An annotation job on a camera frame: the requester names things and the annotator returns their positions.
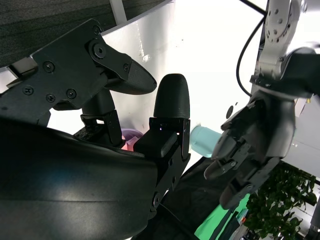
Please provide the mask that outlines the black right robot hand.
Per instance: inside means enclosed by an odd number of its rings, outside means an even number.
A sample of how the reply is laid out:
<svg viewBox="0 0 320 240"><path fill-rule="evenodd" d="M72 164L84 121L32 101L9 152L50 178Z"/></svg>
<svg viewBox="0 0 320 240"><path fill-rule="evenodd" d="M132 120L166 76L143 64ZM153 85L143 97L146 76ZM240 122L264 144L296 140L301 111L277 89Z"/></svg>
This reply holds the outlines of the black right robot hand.
<svg viewBox="0 0 320 240"><path fill-rule="evenodd" d="M182 74L160 83L90 19L9 67L0 95L0 237L124 240L142 232L190 160ZM157 92L125 150L111 92Z"/></svg>

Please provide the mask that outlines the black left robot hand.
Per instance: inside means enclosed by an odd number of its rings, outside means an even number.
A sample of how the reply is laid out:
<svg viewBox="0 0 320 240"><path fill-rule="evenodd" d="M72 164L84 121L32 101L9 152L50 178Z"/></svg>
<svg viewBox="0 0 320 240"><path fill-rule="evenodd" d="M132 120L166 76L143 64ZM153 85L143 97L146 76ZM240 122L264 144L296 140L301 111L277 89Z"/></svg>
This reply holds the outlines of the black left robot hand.
<svg viewBox="0 0 320 240"><path fill-rule="evenodd" d="M219 199L228 210L258 190L287 155L296 129L295 102L259 90L221 129L204 178L232 173Z"/></svg>

